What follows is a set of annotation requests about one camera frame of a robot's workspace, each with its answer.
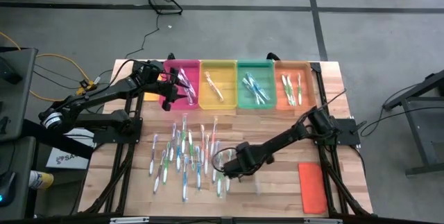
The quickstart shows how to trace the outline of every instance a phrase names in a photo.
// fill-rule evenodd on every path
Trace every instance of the cable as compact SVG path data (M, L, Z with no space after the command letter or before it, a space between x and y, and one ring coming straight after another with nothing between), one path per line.
M381 118L381 119L378 119L378 120L376 120L376 121L374 121L374 122L368 124L364 129L362 129L362 130L361 130L361 136L362 136L362 137L367 137L368 135L362 135L362 132L365 131L368 127L372 126L373 124L378 124L378 123L379 123L380 121L382 121L382 120L389 119L389 118L391 118L391 117L396 117L396 116L399 116L399 115L401 115L401 114L406 114L406 113L408 113L408 112L414 112L414 111L416 111L416 110L429 110L429 109L444 109L444 107L422 107L422 108L418 108L418 109L407 110L407 111L404 111L404 112L401 112L401 113L393 114L393 115L388 116L388 117L383 117L383 118Z
M0 32L0 35L4 36L7 40L11 41L11 43L13 43L15 45L15 47L17 47L17 49L19 49L19 51L21 51L20 46L14 40L12 40L10 37L8 37L5 33Z
M93 138L89 135L82 135L82 134L70 134L70 135L65 135L67 137L89 137L89 138Z
M105 105L102 105L101 107L99 107L99 108L96 110L96 114L99 113L99 110L100 110L101 108L103 108L103 106L105 106Z
M152 32L150 32L150 33L148 33L148 34L146 34L146 35L144 36L144 41L142 42L142 46L140 47L140 49L138 49L138 50L136 50L136 51L132 51L132 52L126 54L126 55L125 55L125 59L127 59L128 56L130 56L130 55L132 55L132 54L134 54L134 53L138 53L139 51L143 51L143 50L144 50L144 45L145 45L146 37L148 37L148 36L151 35L151 34L154 34L154 33L157 32L158 30L160 30L160 29L159 29L159 17L160 17L160 15L158 15L158 16L156 17L156 19L155 19L155 28L156 28L156 29L155 29L154 31L152 31Z
M51 81L52 83L55 83L55 84L58 85L58 86L61 86L61 87L67 88L67 89L78 89L77 87L68 87L68 86L65 86L65 85L61 85L60 83L57 83L56 81L54 81L54 80L52 80L52 79L50 79L50 78L47 78L46 76L43 76L42 74L40 74L40 73L38 73L38 72L36 72L36 71L33 71L33 72L34 72L35 74L41 76L42 78L44 78L44 79L46 79L46 80L48 80L48 81Z
M353 145L350 145L350 147L351 147L352 149L354 149L354 150L356 151L356 154L358 154L359 158L361 158L362 169L364 170L364 176L367 177L366 164L364 163L364 159L363 159L361 153L360 153L359 150L358 150L356 147L354 147Z
M397 92L395 92L395 93L393 93L391 96L389 96L385 101L384 101L384 103L382 104L382 106L381 106L381 111L379 112L379 117L378 117L378 120L377 120L377 123L376 123L376 125L375 125L375 127L372 129L372 130L370 130L370 132L368 132L368 134L365 134L365 135L363 135L362 133L364 132L364 130L365 129L367 129L370 125L367 125L363 130L361 130L361 137L368 137L369 135L371 135L375 130L376 130L376 128L378 127L378 125L379 125L379 122L381 121L381 118L382 118L382 113L384 112L384 106L386 105L386 103L391 99L391 98L393 98L396 94L398 94L398 93L400 93L400 92L403 92L404 90L406 90L406 89L410 89L410 88L412 88L412 87L415 87L416 85L419 85L420 83L417 83L417 84L415 84L415 85L410 85L410 86L408 86L408 87L405 87L404 89L400 89L400 90L398 90Z
M7 40L11 41L17 47L17 49L19 49L19 51L21 51L20 46L14 40L12 40L10 37L8 37L6 34L4 34L2 32L0 32L0 35L4 36ZM53 53L43 53L43 54L37 55L35 57L39 58L39 57L44 57L44 56L52 56L52 57L62 58L64 60L70 61L70 63L74 64L74 66L76 66L77 69L82 73L82 75L89 81L88 76L86 76L86 74L82 70L82 68L80 68L72 59L67 58L65 56L62 56L62 55L53 54ZM33 92L32 90L29 90L29 92L31 93L31 95L35 96L36 98L42 99L44 101L50 101L50 102L60 102L60 101L63 101L62 99L52 99L52 98L45 98L43 96L39 96L35 92Z
M103 74L105 74L105 73L107 73L107 72L110 72L110 71L112 71L112 69L109 69L109 70L106 70L106 71L102 72L102 73L99 74L97 77L100 78Z
M11 170L11 166L12 166L12 161L14 160L14 154L15 154L15 141L12 142L12 153L11 153L11 158L9 160L9 165L8 165L8 170Z
M86 75L86 73L82 70L82 68L80 68L80 66L78 66L78 64L76 62L74 62L71 58L67 58L63 55L59 55L59 54L54 54L54 53L43 53L43 54L39 54L37 56L35 56L36 58L41 58L41 57L56 57L56 58L62 58L70 63L72 63L83 75L83 77L90 81L90 79L88 78L88 76Z
M55 74L55 75L59 75L59 76L61 76L61 77L63 77L63 78L66 78L66 79L69 79L69 80L72 80L72 81L78 83L78 80L75 80L75 79L73 79L73 78L67 77L67 76L62 75L62 74L59 74L59 73L57 73L57 72L55 72L55 71L51 71L50 69L47 69L47 68L45 68L45 67L43 67L43 66L41 66L41 65L38 65L38 64L34 64L34 65L35 65L36 67L40 67L40 68L42 68L42 69L45 70L45 71L49 71L49 72L51 72L51 73L53 73L53 74Z

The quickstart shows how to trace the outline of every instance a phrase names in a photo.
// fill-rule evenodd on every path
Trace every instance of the orange tray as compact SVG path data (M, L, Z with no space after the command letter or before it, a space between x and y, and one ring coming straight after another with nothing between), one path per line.
M298 74L300 74L300 86L302 87L302 105L289 105L285 94L282 75L290 75L293 92L298 102ZM314 98L313 80L311 79L311 67L309 62L303 61L275 61L276 82L276 109L277 110L309 110L316 105Z

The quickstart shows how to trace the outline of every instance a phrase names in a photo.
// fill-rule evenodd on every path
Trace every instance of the orange pad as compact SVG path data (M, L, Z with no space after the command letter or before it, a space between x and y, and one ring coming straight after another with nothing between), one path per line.
M306 214L323 214L327 211L321 166L315 163L299 163L302 207Z

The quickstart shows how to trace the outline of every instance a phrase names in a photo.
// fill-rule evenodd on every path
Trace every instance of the yellow object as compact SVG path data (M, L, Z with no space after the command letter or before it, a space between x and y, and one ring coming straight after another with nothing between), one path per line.
M47 189L54 182L54 176L50 173L31 171L28 186L32 189Z
M223 96L219 96L207 82L205 72ZM237 68L235 60L202 60L200 62L199 105L204 110L232 110L237 106Z
M19 46L14 40L12 40L10 37L8 37L6 34L4 34L4 33L2 33L2 32L0 32L0 35L4 36L7 40L11 41L11 42L15 45L15 47L17 47L17 49L19 49L19 51L21 51L20 46ZM82 70L82 68L80 68L80 67L79 67L79 66L78 66L78 65L77 65L77 64L76 64L71 58L67 58L67 57L65 57L65 56L58 55L58 54L53 54L53 53L39 54L39 55L36 56L36 58L44 57L44 56L50 56L50 57L62 58L62 59L64 59L64 60L67 60L67 61L71 62L71 63L74 64L74 66L76 66L77 69L82 73L83 77L85 77L85 79L89 81L88 83L90 84L90 86L88 86L88 88L91 88L91 87L92 87L91 84L94 83L94 82L91 81L91 80L88 78L88 76L85 74L85 72ZM80 94L82 94L83 88L82 88L82 87L79 87L79 90L77 91L77 93L79 93L79 91L80 91ZM52 98L45 98L45 97L43 97L43 96L39 96L39 95L37 95L35 92L33 92L33 91L31 91L31 90L29 90L29 92L31 93L31 95L35 96L36 98L38 98L38 99L42 99L42 100L45 100L45 101L50 101L50 102L60 102L60 101L63 101L63 99L52 99Z
M159 75L157 80L162 80L162 76ZM144 101L158 101L159 98L160 98L159 94L154 94L154 93L145 93L144 94Z

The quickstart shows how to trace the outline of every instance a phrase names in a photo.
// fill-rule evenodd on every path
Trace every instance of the plastic tray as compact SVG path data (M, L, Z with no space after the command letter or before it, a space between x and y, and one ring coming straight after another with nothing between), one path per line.
M284 90L284 83L282 82L283 74L290 75L294 96L296 98L296 106L289 105ZM302 105L298 104L298 74L300 74L300 86L302 87ZM276 109L308 110L316 105L310 63L302 61L275 61L275 82L277 98Z
M220 102L205 77L210 73L211 80L222 93ZM202 60L200 62L199 105L204 110L232 110L237 105L237 69L235 60Z
M270 100L265 104L256 104L256 96L242 83L242 79L249 72L264 89ZM276 87L273 61L237 61L237 104L242 109L271 109L276 105Z
M183 68L185 75L187 75L189 82L193 86L196 92L196 102L193 105L188 104L187 98L178 99L176 102L171 104L172 110L192 110L199 107L198 97L199 97L199 71L200 71L200 61L199 60L166 60L164 62L165 71L169 72L170 68ZM178 86L179 94L186 95L184 88ZM164 101L165 97L161 96L159 99L160 105Z

